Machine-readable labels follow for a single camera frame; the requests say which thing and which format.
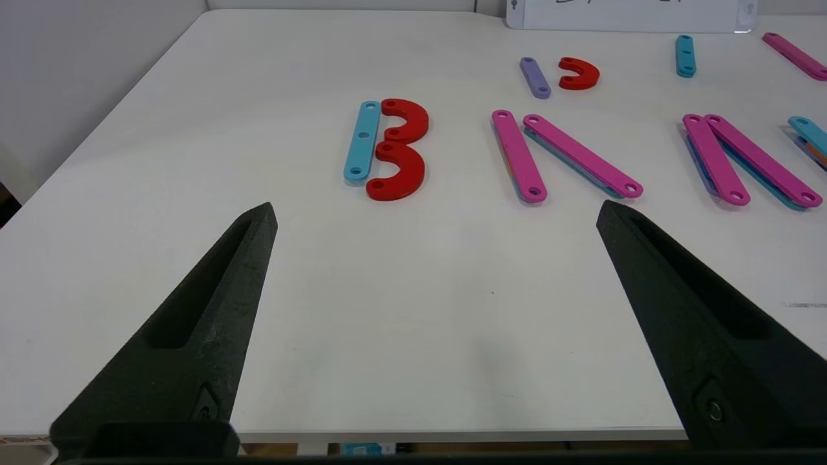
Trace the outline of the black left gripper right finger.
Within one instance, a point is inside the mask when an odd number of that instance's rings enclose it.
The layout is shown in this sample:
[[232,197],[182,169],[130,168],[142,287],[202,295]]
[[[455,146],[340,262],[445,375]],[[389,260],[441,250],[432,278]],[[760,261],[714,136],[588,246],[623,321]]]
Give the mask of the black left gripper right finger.
[[638,210],[596,227],[695,447],[824,453],[823,356]]

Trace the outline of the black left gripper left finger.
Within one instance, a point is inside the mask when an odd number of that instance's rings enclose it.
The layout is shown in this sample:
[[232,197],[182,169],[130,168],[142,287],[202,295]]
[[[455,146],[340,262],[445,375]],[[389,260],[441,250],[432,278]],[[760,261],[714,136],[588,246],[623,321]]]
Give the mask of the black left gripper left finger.
[[278,223],[243,212],[51,424],[63,462],[236,458],[230,425]]

